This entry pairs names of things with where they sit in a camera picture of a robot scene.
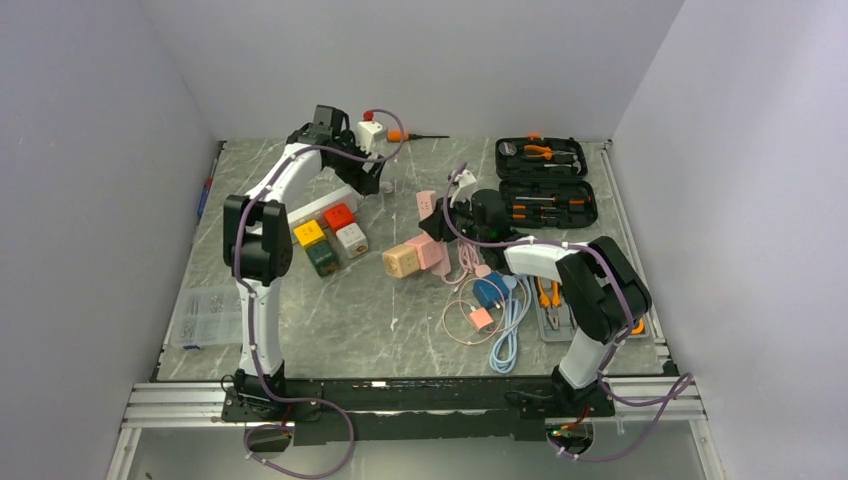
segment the black tool case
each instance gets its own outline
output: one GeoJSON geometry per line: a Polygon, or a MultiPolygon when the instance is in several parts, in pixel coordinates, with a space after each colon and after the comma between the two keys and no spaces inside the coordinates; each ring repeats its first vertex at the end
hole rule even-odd
{"type": "Polygon", "coordinates": [[[508,179],[498,190],[513,227],[583,228],[598,219],[595,192],[583,180],[508,179]]]}
{"type": "Polygon", "coordinates": [[[501,179],[517,177],[546,177],[562,180],[580,179],[586,176],[588,165],[583,148],[573,138],[541,138],[538,136],[502,138],[495,142],[495,169],[501,179]],[[515,153],[506,155],[501,144],[514,145],[515,153]],[[538,152],[525,152],[530,146],[546,147],[552,151],[573,152],[556,155],[552,160],[534,157],[538,152]]]}
{"type": "Polygon", "coordinates": [[[513,227],[584,228],[598,219],[595,192],[583,180],[586,156],[573,138],[502,138],[495,142],[495,165],[513,227]],[[512,147],[506,149],[503,143],[512,147]],[[569,153],[533,157],[537,147],[569,153]]]}

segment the gray marble surface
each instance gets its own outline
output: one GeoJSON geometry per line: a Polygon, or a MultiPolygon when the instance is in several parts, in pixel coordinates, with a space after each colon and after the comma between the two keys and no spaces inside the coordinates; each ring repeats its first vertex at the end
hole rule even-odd
{"type": "MultiPolygon", "coordinates": [[[[394,192],[364,198],[356,213],[370,251],[320,278],[304,252],[295,247],[291,270],[283,280],[280,339],[289,378],[380,378],[498,375],[488,363],[493,340],[466,346],[442,329],[445,305],[456,298],[452,287],[428,273],[398,280],[383,270],[381,252],[420,233],[415,194],[443,192],[446,177],[460,162],[477,176],[481,188],[497,188],[492,138],[418,140],[404,145],[396,161],[386,165],[383,179],[394,192]]],[[[206,211],[195,236],[183,289],[233,282],[221,258],[222,205],[233,193],[244,193],[279,159],[282,139],[235,140],[224,147],[206,211]]],[[[614,238],[630,255],[620,212],[599,151],[601,143],[584,143],[589,161],[586,180],[592,184],[599,219],[579,230],[534,231],[539,237],[588,241],[600,235],[614,238]]],[[[325,170],[289,211],[342,185],[325,170]]],[[[450,246],[456,266],[456,246],[450,246]]],[[[468,289],[468,297],[473,300],[468,289]]],[[[548,374],[566,352],[567,344],[542,341],[533,310],[519,327],[518,362],[513,374],[548,374]]],[[[458,309],[447,315],[457,336],[468,337],[468,325],[458,309]]],[[[185,351],[168,344],[160,357],[160,380],[218,379],[238,365],[239,344],[185,351]]],[[[613,361],[613,374],[661,372],[653,338],[632,338],[613,361]]]]}

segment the white cube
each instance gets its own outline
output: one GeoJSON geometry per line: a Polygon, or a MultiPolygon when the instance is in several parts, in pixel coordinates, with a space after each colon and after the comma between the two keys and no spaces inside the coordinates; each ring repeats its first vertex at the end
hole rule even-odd
{"type": "Polygon", "coordinates": [[[359,225],[355,223],[338,229],[336,231],[336,238],[342,244],[347,258],[353,258],[368,251],[368,240],[365,238],[365,234],[362,233],[359,225]]]}

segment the pliers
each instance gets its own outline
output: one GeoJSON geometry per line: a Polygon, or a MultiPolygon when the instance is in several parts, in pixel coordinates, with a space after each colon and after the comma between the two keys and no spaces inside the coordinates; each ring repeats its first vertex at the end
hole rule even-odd
{"type": "Polygon", "coordinates": [[[536,277],[536,286],[539,289],[539,305],[545,309],[545,316],[551,328],[559,330],[559,313],[557,309],[562,305],[562,300],[559,296],[559,284],[557,282],[551,283],[553,283],[553,293],[551,297],[548,297],[545,287],[542,286],[542,278],[536,277]]]}
{"type": "Polygon", "coordinates": [[[552,160],[557,155],[567,155],[572,161],[577,161],[577,154],[574,152],[566,152],[565,150],[552,150],[551,147],[542,147],[540,145],[525,145],[524,156],[527,158],[544,158],[552,160]]]}

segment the beige cube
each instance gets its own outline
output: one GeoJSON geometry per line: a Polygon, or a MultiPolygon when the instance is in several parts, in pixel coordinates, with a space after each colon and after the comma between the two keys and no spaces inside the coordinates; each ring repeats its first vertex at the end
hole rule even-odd
{"type": "Polygon", "coordinates": [[[403,278],[421,270],[418,251],[409,245],[397,245],[383,252],[383,267],[395,278],[403,278]]]}

